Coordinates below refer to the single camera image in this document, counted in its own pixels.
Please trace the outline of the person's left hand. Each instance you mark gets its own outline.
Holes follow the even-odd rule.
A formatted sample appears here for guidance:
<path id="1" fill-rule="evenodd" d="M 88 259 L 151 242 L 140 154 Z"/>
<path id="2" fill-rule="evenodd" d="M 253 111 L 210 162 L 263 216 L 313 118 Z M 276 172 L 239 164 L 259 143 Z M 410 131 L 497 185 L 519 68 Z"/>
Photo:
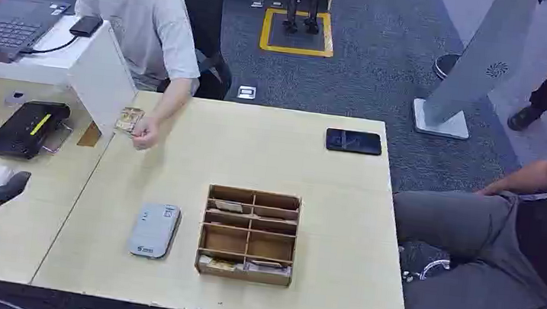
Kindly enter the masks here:
<path id="1" fill-rule="evenodd" d="M 153 147 L 159 139 L 158 120 L 144 116 L 134 127 L 132 142 L 136 150 L 146 150 Z"/>

